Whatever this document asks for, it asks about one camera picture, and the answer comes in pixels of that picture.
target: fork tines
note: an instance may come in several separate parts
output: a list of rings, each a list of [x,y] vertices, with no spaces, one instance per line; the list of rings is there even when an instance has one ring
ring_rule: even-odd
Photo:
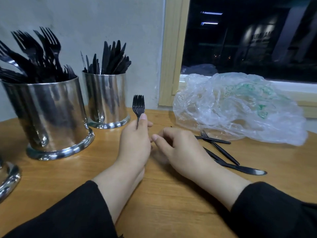
[[[140,116],[145,111],[145,104],[144,104],[144,96],[143,95],[134,95],[133,96],[133,103],[132,103],[132,110],[135,113],[135,115],[138,118],[138,121],[140,119]]]

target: plastic bag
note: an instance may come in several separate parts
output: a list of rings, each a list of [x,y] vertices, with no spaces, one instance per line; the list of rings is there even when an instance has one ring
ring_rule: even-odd
[[[215,65],[212,64],[199,64],[191,67],[182,66],[181,74],[200,74],[205,76],[212,76],[216,74],[218,70]]]
[[[173,103],[183,127],[208,129],[211,137],[224,140],[249,137],[300,146],[307,139],[302,108],[261,76],[190,74],[185,82]]]

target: black sweater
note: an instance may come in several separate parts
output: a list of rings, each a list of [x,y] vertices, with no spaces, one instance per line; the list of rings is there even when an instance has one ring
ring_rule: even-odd
[[[297,200],[264,182],[243,190],[232,207],[231,218],[240,237],[317,237],[317,205]],[[97,184],[87,181],[4,237],[118,236]]]

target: metal utensil holder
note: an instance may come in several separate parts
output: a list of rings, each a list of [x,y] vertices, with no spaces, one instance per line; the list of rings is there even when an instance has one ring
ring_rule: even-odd
[[[55,160],[86,148],[94,139],[88,127],[78,77],[40,84],[3,82],[37,160]]]
[[[130,116],[125,106],[125,73],[96,75],[82,72],[88,97],[88,124],[110,129],[125,125]]]

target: wooden window frame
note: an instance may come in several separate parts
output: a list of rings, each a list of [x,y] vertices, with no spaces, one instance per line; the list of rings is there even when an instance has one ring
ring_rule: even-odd
[[[161,64],[161,81],[159,90],[160,106],[172,106],[176,92],[185,87],[180,82],[180,70],[183,59],[184,42],[190,0],[166,0],[164,18],[164,37]],[[311,84],[308,91],[289,89],[279,83],[278,88],[297,101],[307,118],[317,118],[317,84]]]

